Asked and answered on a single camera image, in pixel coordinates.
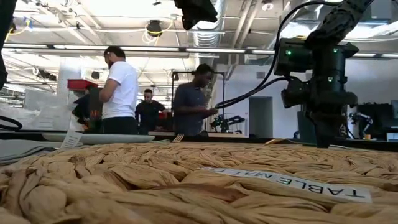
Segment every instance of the table mat label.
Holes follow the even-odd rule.
[[[73,149],[79,144],[82,133],[76,131],[68,130],[65,139],[63,140],[60,149]]]
[[[205,167],[202,170],[225,174],[234,177],[254,177],[266,179],[274,183],[286,185],[296,189],[302,189],[315,194],[322,194],[332,197],[344,198],[355,202],[372,203],[371,193],[368,189],[362,187],[349,187],[337,184],[324,184],[310,180],[291,177],[287,175],[277,174],[264,171],[246,171],[236,169],[211,168]]]

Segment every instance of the red object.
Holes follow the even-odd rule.
[[[163,112],[159,113],[159,119],[166,119],[166,118],[167,118],[167,113],[163,113]]]
[[[69,90],[78,90],[82,91],[85,90],[89,85],[98,88],[98,84],[95,84],[93,82],[87,81],[87,80],[68,80],[68,89]]]

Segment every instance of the white tray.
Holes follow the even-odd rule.
[[[43,133],[43,137],[52,142],[63,142],[66,133]],[[112,144],[112,143],[146,143],[154,140],[155,136],[125,135],[125,134],[83,134],[80,142],[83,144]]]

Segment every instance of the black t-shirt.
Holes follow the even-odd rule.
[[[142,101],[137,105],[136,119],[139,116],[141,125],[154,129],[159,120],[159,112],[164,109],[163,104],[158,101],[152,100],[150,103]]]
[[[90,95],[77,99],[75,102],[77,104],[76,108],[73,110],[73,114],[79,118],[79,120],[88,119],[90,117]]]

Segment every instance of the woven table mat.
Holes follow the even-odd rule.
[[[397,192],[391,152],[110,144],[3,167],[0,223],[398,223]]]

